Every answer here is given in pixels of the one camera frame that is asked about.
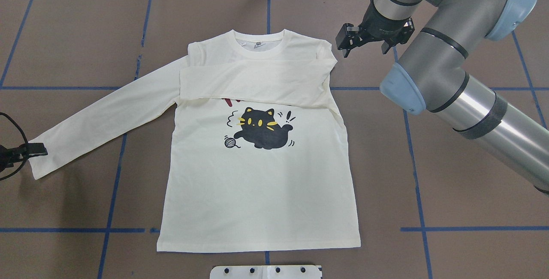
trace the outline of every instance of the shirt sleeve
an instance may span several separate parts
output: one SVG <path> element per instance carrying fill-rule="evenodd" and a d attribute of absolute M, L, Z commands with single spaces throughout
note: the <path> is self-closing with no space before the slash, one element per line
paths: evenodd
<path fill-rule="evenodd" d="M 321 40 L 317 47 L 316 56 L 318 60 L 332 60 L 337 62 L 334 54 L 332 53 L 332 44 L 326 40 Z"/>
<path fill-rule="evenodd" d="M 159 117 L 180 96 L 180 70 L 188 56 L 112 92 L 30 143 L 44 143 L 47 156 L 30 158 L 39 179 L 133 128 Z"/>

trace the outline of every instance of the black cat graphic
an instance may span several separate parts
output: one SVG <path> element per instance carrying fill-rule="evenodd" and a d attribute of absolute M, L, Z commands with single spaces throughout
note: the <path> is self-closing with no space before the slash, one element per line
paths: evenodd
<path fill-rule="evenodd" d="M 235 139 L 243 137 L 246 141 L 255 144 L 255 148 L 281 148 L 288 142 L 288 131 L 294 129 L 292 125 L 280 127 L 273 117 L 274 109 L 268 111 L 259 111 L 252 108 L 246 108 L 239 125 L 242 130 L 235 133 Z"/>

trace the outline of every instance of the grid line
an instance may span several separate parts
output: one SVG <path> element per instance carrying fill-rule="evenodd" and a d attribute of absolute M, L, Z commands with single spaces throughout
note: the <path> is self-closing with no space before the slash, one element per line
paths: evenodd
<path fill-rule="evenodd" d="M 400 232 L 549 231 L 549 226 L 430 226 L 404 227 Z"/>
<path fill-rule="evenodd" d="M 141 57 L 143 57 L 143 54 L 139 54 L 139 56 L 137 57 L 136 74 L 133 77 L 134 81 L 139 78 L 139 69 L 141 68 Z"/>
<path fill-rule="evenodd" d="M 117 90 L 122 86 L 2 86 L 0 90 L 18 91 L 95 91 L 95 90 Z M 490 87 L 494 91 L 549 91 L 549 87 Z M 379 91 L 379 86 L 332 86 L 332 91 Z"/>
<path fill-rule="evenodd" d="M 105 233 L 107 228 L 0 228 L 0 233 Z M 111 233 L 145 233 L 144 228 L 111 228 Z"/>
<path fill-rule="evenodd" d="M 100 268 L 97 273 L 97 278 L 101 279 L 103 276 L 103 268 L 105 265 L 106 250 L 109 245 L 110 227 L 112 224 L 112 215 L 114 214 L 114 205 L 116 202 L 116 193 L 118 192 L 118 182 L 120 181 L 120 172 L 122 172 L 122 157 L 124 156 L 124 150 L 126 149 L 126 139 L 128 135 L 122 136 L 122 146 L 120 147 L 120 155 L 118 156 L 118 166 L 116 168 L 116 178 L 114 179 L 114 188 L 112 189 L 112 198 L 110 200 L 109 217 L 106 223 L 105 238 L 103 241 L 103 249 L 101 251 Z"/>
<path fill-rule="evenodd" d="M 396 47 L 392 47 L 392 54 L 395 57 L 395 62 L 398 62 L 398 52 Z M 422 229 L 425 229 L 425 218 L 423 217 L 423 205 L 421 203 L 421 193 L 419 190 L 419 181 L 417 177 L 417 168 L 416 168 L 416 158 L 413 153 L 413 144 L 412 144 L 412 134 L 410 132 L 410 123 L 408 122 L 408 113 L 405 110 L 402 110 L 404 115 L 404 126 L 406 127 L 406 138 L 408 140 L 408 151 L 410 152 L 410 157 L 412 158 L 412 171 L 413 178 L 416 182 L 416 201 L 417 201 L 417 210 L 419 213 L 419 224 Z M 427 241 L 427 232 L 421 230 L 421 236 L 423 240 L 423 251 L 425 254 L 425 263 L 427 264 L 427 276 L 429 279 L 433 279 L 433 269 L 431 267 L 431 254 L 429 254 L 429 243 Z"/>
<path fill-rule="evenodd" d="M 4 72 L 2 73 L 2 78 L 0 78 L 0 87 L 4 85 L 4 80 L 6 79 L 6 75 L 8 75 L 8 69 L 9 65 L 12 62 L 13 54 L 15 53 L 15 48 L 17 47 L 17 43 L 19 42 L 19 37 L 21 36 L 21 33 L 23 31 L 23 27 L 25 27 L 25 22 L 27 21 L 27 17 L 29 16 L 29 11 L 31 11 L 31 6 L 33 5 L 34 0 L 29 0 L 29 4 L 27 5 L 27 9 L 25 10 L 25 14 L 23 15 L 23 19 L 21 20 L 21 24 L 19 25 L 19 30 L 17 31 L 17 35 L 15 36 L 15 40 L 12 45 L 12 50 L 9 53 L 8 60 L 6 61 L 6 66 L 4 67 Z"/>
<path fill-rule="evenodd" d="M 149 14 L 151 13 L 151 3 L 153 0 L 149 0 L 147 4 L 147 13 L 145 14 L 145 23 L 143 24 L 143 37 L 141 37 L 141 47 L 145 47 L 145 35 L 147 34 L 147 26 L 149 25 Z"/>
<path fill-rule="evenodd" d="M 520 44 L 518 43 L 518 39 L 516 38 L 516 34 L 514 31 L 511 32 L 513 35 L 513 41 L 516 46 L 516 52 L 518 52 L 518 56 L 520 58 L 520 62 L 522 64 L 522 68 L 524 69 L 524 74 L 526 74 L 526 79 L 528 81 L 528 85 L 530 86 L 530 91 L 532 92 L 532 97 L 534 98 L 534 103 L 536 105 L 537 113 L 540 116 L 541 125 L 547 129 L 547 124 L 545 123 L 545 118 L 543 117 L 543 113 L 541 111 L 540 103 L 537 100 L 536 91 L 534 90 L 534 85 L 532 84 L 532 79 L 530 78 L 530 73 L 528 72 L 528 68 L 526 66 L 526 62 L 524 61 L 524 56 L 522 55 L 522 50 L 520 49 Z"/>

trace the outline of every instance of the black cable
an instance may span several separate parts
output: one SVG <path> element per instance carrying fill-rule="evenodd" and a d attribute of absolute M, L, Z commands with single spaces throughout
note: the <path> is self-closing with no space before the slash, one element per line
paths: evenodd
<path fill-rule="evenodd" d="M 8 121 L 11 121 L 13 123 L 13 125 L 17 128 L 17 130 L 19 130 L 19 132 L 21 133 L 21 136 L 23 137 L 23 140 L 25 141 L 25 148 L 29 149 L 29 140 L 27 140 L 27 137 L 25 136 L 25 132 L 23 132 L 21 127 L 19 127 L 19 125 L 15 122 L 15 120 L 13 120 L 11 117 L 9 117 L 6 113 L 0 112 L 0 115 L 6 117 L 8 119 Z M 13 175 L 17 174 L 17 172 L 19 172 L 23 168 L 23 166 L 25 165 L 25 163 L 27 163 L 28 160 L 29 160 L 29 155 L 28 154 L 23 155 L 23 162 L 21 162 L 21 165 L 19 166 L 19 168 L 17 168 L 17 170 L 12 172 L 8 176 L 0 177 L 0 181 L 8 179 L 8 178 L 12 177 Z"/>

